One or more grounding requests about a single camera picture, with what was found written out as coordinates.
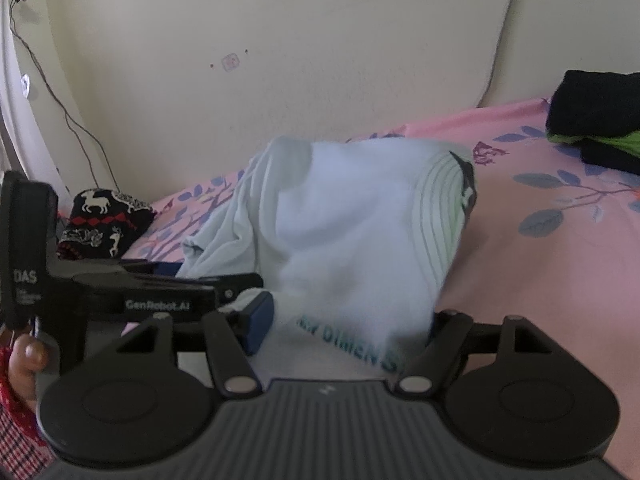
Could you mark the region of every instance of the checkered sleeve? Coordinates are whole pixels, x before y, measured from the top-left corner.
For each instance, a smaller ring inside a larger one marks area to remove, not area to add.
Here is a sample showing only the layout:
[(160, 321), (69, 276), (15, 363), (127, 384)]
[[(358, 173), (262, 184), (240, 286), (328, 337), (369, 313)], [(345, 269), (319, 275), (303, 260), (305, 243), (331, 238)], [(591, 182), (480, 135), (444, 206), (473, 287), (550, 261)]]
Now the checkered sleeve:
[(0, 465), (16, 480), (30, 480), (54, 457), (38, 435), (35, 415), (11, 391), (6, 375), (10, 353), (0, 349)]

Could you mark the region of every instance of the pink bedsheet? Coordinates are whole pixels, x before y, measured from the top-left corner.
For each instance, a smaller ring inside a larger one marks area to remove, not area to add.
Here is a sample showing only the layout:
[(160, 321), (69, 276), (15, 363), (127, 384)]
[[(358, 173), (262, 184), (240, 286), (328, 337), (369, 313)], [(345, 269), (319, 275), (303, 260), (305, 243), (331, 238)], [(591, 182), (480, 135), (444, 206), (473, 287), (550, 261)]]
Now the pink bedsheet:
[[(548, 104), (471, 110), (383, 135), (434, 137), (474, 150), (478, 203), (440, 306), (482, 322), (526, 316), (615, 392), (622, 420), (607, 459), (640, 480), (640, 177), (581, 163), (544, 136)], [(156, 203), (127, 257), (177, 261), (180, 241), (239, 175)]]

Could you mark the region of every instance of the white logo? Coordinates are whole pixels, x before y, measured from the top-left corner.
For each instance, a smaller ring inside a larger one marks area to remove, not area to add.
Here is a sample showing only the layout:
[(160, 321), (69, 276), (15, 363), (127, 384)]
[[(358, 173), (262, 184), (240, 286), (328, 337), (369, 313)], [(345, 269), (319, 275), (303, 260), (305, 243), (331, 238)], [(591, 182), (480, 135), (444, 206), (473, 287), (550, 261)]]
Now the white logo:
[(330, 395), (333, 392), (335, 392), (336, 389), (333, 386), (331, 386), (330, 384), (326, 384), (324, 386), (324, 388), (320, 388), (318, 391), (323, 395)]
[(191, 309), (189, 301), (183, 301), (178, 304), (177, 301), (165, 303), (164, 301), (127, 300), (124, 306), (128, 310), (157, 310), (159, 312), (188, 312)]
[(31, 283), (35, 285), (38, 283), (38, 275), (35, 270), (18, 270), (14, 269), (14, 282), (15, 283)]

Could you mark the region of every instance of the stack of folded clothes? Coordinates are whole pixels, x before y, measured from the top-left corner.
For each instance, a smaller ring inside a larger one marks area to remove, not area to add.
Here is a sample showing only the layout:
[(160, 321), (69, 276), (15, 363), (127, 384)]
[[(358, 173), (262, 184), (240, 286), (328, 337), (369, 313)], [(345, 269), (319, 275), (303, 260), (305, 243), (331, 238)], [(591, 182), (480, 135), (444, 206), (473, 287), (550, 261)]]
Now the stack of folded clothes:
[(584, 163), (640, 174), (640, 73), (569, 70), (546, 131), (551, 142), (580, 148)]

